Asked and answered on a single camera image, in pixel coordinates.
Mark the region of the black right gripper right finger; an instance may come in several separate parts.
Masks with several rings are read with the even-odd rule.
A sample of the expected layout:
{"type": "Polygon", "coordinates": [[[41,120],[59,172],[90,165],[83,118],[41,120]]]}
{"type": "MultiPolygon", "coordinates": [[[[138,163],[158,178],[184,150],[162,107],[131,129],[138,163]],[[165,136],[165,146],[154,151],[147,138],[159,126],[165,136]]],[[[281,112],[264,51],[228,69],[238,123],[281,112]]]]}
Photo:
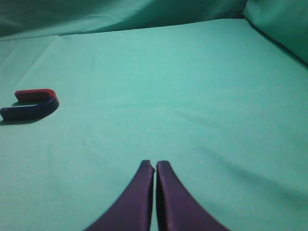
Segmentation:
{"type": "Polygon", "coordinates": [[[183,186],[171,164],[156,166],[156,216],[160,231],[226,231],[183,186]]]}

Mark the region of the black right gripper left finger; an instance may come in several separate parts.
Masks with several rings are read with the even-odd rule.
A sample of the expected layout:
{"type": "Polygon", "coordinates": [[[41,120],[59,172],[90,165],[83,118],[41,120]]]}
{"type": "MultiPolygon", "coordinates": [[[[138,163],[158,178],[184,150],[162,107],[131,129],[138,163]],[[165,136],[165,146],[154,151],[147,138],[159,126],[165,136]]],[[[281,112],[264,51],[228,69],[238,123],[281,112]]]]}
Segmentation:
{"type": "Polygon", "coordinates": [[[87,231],[149,231],[153,212],[154,168],[141,161],[134,177],[87,231]]]}

